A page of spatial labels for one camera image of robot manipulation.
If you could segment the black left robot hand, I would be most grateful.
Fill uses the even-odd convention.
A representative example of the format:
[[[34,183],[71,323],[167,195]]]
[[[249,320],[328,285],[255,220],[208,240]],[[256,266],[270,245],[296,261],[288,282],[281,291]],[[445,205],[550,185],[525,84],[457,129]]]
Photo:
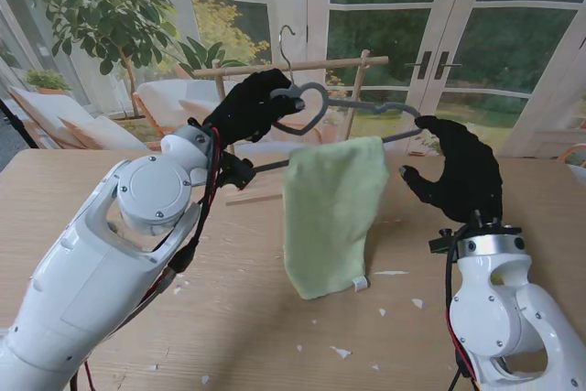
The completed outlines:
[[[305,108],[298,97],[270,97],[272,91],[290,86],[291,81],[279,69],[253,73],[231,89],[203,125],[217,129],[224,147],[241,140],[256,143],[273,123]]]

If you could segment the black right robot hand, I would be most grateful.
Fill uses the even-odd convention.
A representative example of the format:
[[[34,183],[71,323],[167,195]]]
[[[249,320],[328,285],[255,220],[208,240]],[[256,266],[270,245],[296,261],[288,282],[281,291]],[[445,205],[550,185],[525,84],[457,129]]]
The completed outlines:
[[[415,119],[417,127],[438,138],[444,156],[439,180],[424,179],[403,166],[403,181],[420,201],[430,204],[457,223],[466,223],[475,212],[485,223],[503,218],[503,180],[493,150],[465,125],[432,115]]]

